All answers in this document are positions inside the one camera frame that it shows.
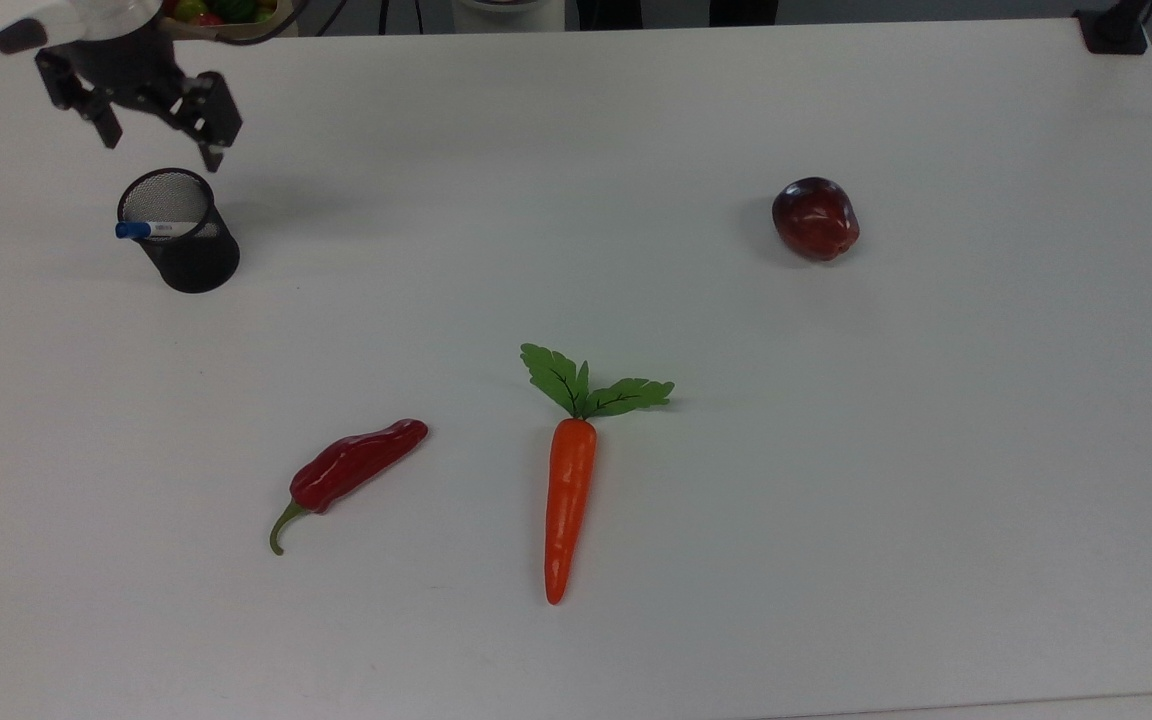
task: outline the carrot leaves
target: carrot leaves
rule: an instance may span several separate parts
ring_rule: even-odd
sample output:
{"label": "carrot leaves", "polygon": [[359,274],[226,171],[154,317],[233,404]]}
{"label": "carrot leaves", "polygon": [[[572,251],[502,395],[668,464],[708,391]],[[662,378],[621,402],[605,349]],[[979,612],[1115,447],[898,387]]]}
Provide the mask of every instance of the carrot leaves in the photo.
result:
{"label": "carrot leaves", "polygon": [[522,363],[531,372],[531,384],[573,418],[621,415],[644,407],[667,406],[673,391],[673,382],[626,378],[611,387],[590,392],[589,363],[581,363],[576,369],[575,361],[567,359],[561,353],[531,343],[522,346]]}

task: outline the robotic arm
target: robotic arm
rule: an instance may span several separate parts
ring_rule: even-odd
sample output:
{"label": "robotic arm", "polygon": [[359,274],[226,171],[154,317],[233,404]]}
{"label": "robotic arm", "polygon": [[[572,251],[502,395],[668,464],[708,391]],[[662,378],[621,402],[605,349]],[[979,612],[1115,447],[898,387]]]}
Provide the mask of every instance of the robotic arm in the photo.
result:
{"label": "robotic arm", "polygon": [[[220,73],[191,78],[159,28],[162,0],[0,0],[0,54],[38,50],[35,63],[59,109],[76,109],[105,147],[123,136],[113,105],[157,115],[198,143],[217,172],[243,120]],[[82,81],[90,83],[84,86]]]}

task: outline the pen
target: pen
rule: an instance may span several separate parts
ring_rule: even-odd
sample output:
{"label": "pen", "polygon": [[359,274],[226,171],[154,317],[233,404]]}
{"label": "pen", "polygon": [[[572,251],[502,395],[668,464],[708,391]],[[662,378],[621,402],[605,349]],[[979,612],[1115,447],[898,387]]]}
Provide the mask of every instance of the pen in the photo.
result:
{"label": "pen", "polygon": [[198,223],[116,223],[114,234],[120,238],[180,237]]}

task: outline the orange carrot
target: orange carrot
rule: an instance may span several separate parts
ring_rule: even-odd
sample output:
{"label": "orange carrot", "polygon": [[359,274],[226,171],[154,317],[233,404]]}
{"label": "orange carrot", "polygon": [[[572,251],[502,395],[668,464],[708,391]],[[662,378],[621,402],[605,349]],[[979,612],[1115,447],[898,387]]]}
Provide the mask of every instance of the orange carrot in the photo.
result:
{"label": "orange carrot", "polygon": [[522,361],[531,370],[531,384],[571,415],[558,423],[550,444],[550,500],[545,505],[545,598],[558,605],[567,592],[594,475],[598,432],[588,418],[667,406],[673,382],[626,378],[590,392],[589,363],[576,369],[576,363],[561,354],[535,344],[522,346]]}
{"label": "orange carrot", "polygon": [[545,505],[545,598],[558,605],[567,592],[573,553],[585,518],[589,480],[594,475],[598,432],[581,418],[567,418],[554,429],[550,446],[550,500]]}

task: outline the green stem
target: green stem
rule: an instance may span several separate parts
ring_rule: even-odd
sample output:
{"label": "green stem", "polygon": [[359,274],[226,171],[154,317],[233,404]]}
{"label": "green stem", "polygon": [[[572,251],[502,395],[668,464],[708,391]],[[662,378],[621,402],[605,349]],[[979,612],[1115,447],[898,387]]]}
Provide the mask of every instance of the green stem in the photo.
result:
{"label": "green stem", "polygon": [[287,510],[283,510],[283,515],[280,516],[278,523],[274,523],[274,529],[270,530],[270,550],[274,551],[274,555],[283,555],[283,547],[278,544],[278,533],[282,532],[283,525],[291,523],[293,520],[300,518],[301,515],[306,514],[306,509],[303,509],[296,501],[287,503]]}

